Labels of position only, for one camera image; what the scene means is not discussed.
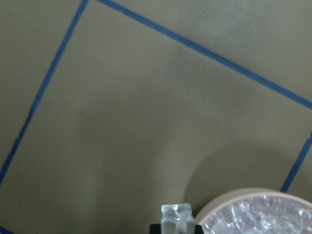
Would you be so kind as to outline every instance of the blue painter's tape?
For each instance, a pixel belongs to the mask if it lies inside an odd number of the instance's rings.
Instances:
[[[13,233],[0,226],[0,234],[13,234]]]
[[[164,35],[166,35],[167,37],[172,38],[173,40],[176,40],[177,42],[179,42],[179,43],[203,54],[204,56],[207,56],[207,57],[223,64],[224,66],[231,68],[232,70],[234,70],[234,71],[236,71],[236,72],[238,72],[238,73],[240,73],[240,74],[242,74],[242,75],[244,75],[244,76],[246,76],[246,77],[248,77],[248,78],[250,78],[250,79],[252,79],[252,80],[254,80],[254,81],[256,81],[256,82],[258,82],[258,83],[260,83],[260,84],[262,84],[262,85],[264,85],[264,86],[266,86],[266,87],[268,87],[268,88],[270,88],[270,89],[272,89],[278,93],[280,93],[281,95],[288,97],[291,100],[293,100],[293,101],[295,101],[295,102],[297,102],[297,103],[299,103],[305,107],[308,107],[309,109],[312,110],[312,102],[301,97],[300,95],[295,94],[295,93],[289,91],[288,89],[286,89],[282,86],[279,86],[278,84],[275,84],[272,81],[269,81],[268,79],[265,79],[264,77],[262,77],[256,73],[254,73],[254,72],[252,72],[252,71],[250,71],[250,70],[248,70],[248,69],[246,69],[246,68],[244,68],[244,67],[242,67],[242,66],[218,55],[218,54],[216,54],[215,52],[212,52],[212,51],[206,49],[205,47],[203,47],[203,46],[201,46],[201,45],[199,45],[199,44],[197,44],[197,43],[195,43],[195,42],[193,42],[193,41],[191,41],[191,40],[189,40],[189,39],[187,39],[187,38],[185,38],[185,37],[183,37],[183,36],[181,36],[175,32],[173,32],[173,31],[171,31],[171,30],[169,30],[169,29],[167,29],[167,28],[165,28],[165,27],[141,16],[141,15],[139,15],[138,13],[130,11],[129,9],[127,9],[127,8],[121,6],[121,5],[119,5],[113,1],[110,1],[110,0],[98,0],[98,1],[109,6],[109,7],[111,7],[111,8],[113,8],[113,9],[115,9],[115,10],[117,10],[117,11],[124,13],[128,17],[130,17],[130,18],[132,18],[132,19],[134,19],[134,20],[136,20],[136,21],[138,21],[138,22],[162,33],[162,34],[164,34]]]
[[[302,150],[296,160],[296,162],[294,163],[294,165],[292,166],[292,169],[290,170],[282,188],[281,188],[281,192],[286,193],[289,189],[289,187],[291,186],[293,179],[295,178],[295,176],[297,175],[297,172],[299,171],[301,164],[303,163],[304,159],[307,156],[307,153],[309,151],[309,148],[312,145],[312,136],[310,136],[310,138],[307,139],[306,143],[303,145]]]
[[[47,86],[48,86],[48,84],[49,84],[49,82],[50,82],[50,80],[52,78],[52,75],[53,75],[53,73],[54,73],[54,71],[55,71],[55,69],[56,69],[56,67],[57,67],[57,65],[58,65],[62,55],[63,55],[63,52],[64,52],[64,50],[65,50],[65,48],[66,48],[66,46],[67,46],[67,44],[68,44],[68,42],[70,40],[70,37],[71,37],[71,35],[72,35],[73,31],[74,31],[74,28],[75,28],[75,26],[76,26],[80,16],[82,15],[82,13],[83,13],[87,3],[88,3],[88,0],[82,0],[81,1],[80,5],[79,5],[79,7],[78,7],[78,9],[77,9],[77,11],[75,13],[75,16],[74,16],[71,24],[69,25],[69,28],[67,29],[67,32],[66,32],[66,34],[65,34],[65,36],[63,38],[63,41],[61,42],[61,44],[60,44],[60,46],[58,48],[58,51],[57,51],[57,53],[56,53],[56,55],[55,55],[51,65],[50,65],[50,68],[47,71],[47,74],[46,74],[46,76],[45,76],[41,86],[39,87],[39,90],[38,90],[38,92],[37,92],[37,94],[35,96],[35,99],[33,100],[31,108],[29,110],[28,117],[27,117],[26,121],[24,122],[24,125],[23,125],[22,129],[19,132],[19,136],[15,139],[14,145],[13,145],[13,147],[12,147],[8,157],[6,158],[4,164],[3,164],[2,168],[1,168],[1,171],[0,171],[0,186],[1,186],[2,182],[3,182],[3,179],[4,179],[8,169],[9,169],[10,164],[11,164],[13,158],[14,158],[14,155],[16,154],[16,152],[17,152],[17,150],[18,150],[18,148],[20,146],[20,143],[21,143],[21,141],[22,141],[22,139],[24,137],[24,134],[25,134],[25,132],[27,130],[27,127],[28,127],[30,121],[32,120],[32,118],[34,116],[36,109],[38,108],[38,105],[39,105],[39,103],[40,103],[40,101],[42,99],[42,96],[43,96],[43,94],[44,94],[44,92],[45,92],[45,90],[46,90],[46,88],[47,88]]]

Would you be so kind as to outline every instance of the crinkled plastic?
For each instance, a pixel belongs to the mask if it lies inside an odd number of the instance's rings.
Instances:
[[[312,210],[276,196],[254,196],[207,218],[205,234],[312,234]]]

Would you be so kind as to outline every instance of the clear plastic container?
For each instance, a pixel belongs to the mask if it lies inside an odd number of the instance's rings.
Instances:
[[[312,204],[268,189],[223,194],[197,215],[205,234],[312,234]]]
[[[161,234],[194,234],[195,220],[190,204],[161,206]]]

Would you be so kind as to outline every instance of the gray floor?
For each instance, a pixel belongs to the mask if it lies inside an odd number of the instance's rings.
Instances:
[[[118,3],[312,100],[312,2]],[[0,162],[79,0],[0,7]],[[90,0],[0,189],[20,234],[137,233],[235,188],[279,190],[312,112]],[[309,152],[290,194],[312,201]]]

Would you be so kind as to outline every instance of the round container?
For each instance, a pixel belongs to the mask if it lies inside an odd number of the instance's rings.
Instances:
[[[269,189],[239,189],[209,202],[195,220],[206,234],[312,233],[312,203]]]

